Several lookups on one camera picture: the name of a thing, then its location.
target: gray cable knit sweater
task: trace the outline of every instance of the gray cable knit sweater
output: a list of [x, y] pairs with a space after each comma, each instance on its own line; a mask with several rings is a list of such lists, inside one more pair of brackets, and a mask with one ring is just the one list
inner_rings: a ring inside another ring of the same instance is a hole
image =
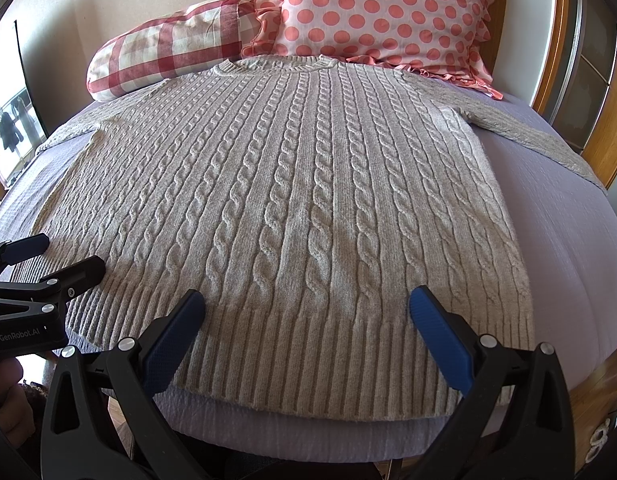
[[457, 402], [407, 314], [426, 283], [478, 332], [533, 346], [528, 276], [466, 119], [595, 182], [560, 139], [437, 81], [325, 57], [258, 57], [69, 121], [98, 128], [35, 222], [33, 280], [98, 254], [68, 323], [101, 348], [188, 289], [207, 320], [176, 376], [273, 412], [396, 420]]

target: sweater sleeve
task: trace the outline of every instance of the sweater sleeve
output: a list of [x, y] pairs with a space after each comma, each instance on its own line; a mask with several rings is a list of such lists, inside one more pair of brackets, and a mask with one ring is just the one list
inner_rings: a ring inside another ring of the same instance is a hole
[[177, 84], [178, 79], [176, 78], [164, 79], [159, 83], [155, 83], [140, 90], [135, 90], [113, 101], [108, 101], [98, 108], [94, 108], [83, 114], [78, 114], [67, 120], [66, 123], [55, 130], [50, 138], [37, 148], [37, 153], [44, 152], [53, 146], [57, 146], [62, 142], [79, 137], [80, 135], [101, 129], [103, 124], [117, 120], [125, 110], [149, 99], [154, 92], [163, 86], [175, 86]]
[[469, 124], [489, 130], [517, 142], [529, 150], [547, 156], [557, 164], [592, 182], [604, 194], [608, 193], [589, 164], [580, 155], [573, 152], [561, 137], [552, 136], [528, 126], [510, 114], [439, 81], [407, 74], [403, 71], [398, 72], [411, 91], [425, 93], [438, 104], [452, 106]]

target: pink polka dot pillow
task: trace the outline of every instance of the pink polka dot pillow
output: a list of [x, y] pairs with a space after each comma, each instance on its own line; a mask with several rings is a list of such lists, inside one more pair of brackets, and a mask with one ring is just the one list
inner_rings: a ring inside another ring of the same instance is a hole
[[324, 54], [451, 80], [496, 98], [479, 55], [493, 0], [255, 0], [260, 34], [242, 55]]

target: ribbed collar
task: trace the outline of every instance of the ribbed collar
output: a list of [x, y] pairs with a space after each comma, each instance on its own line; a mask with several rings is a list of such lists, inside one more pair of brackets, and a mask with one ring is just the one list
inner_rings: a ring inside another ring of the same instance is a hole
[[262, 74], [270, 72], [311, 72], [338, 63], [326, 56], [256, 56], [238, 61], [224, 60], [211, 70], [218, 75]]

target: wooden floor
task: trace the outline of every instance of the wooden floor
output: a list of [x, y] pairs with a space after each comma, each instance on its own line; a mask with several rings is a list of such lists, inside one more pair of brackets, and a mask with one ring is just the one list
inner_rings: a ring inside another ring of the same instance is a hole
[[575, 421], [575, 465], [579, 470], [591, 448], [591, 436], [617, 403], [617, 350], [571, 391]]

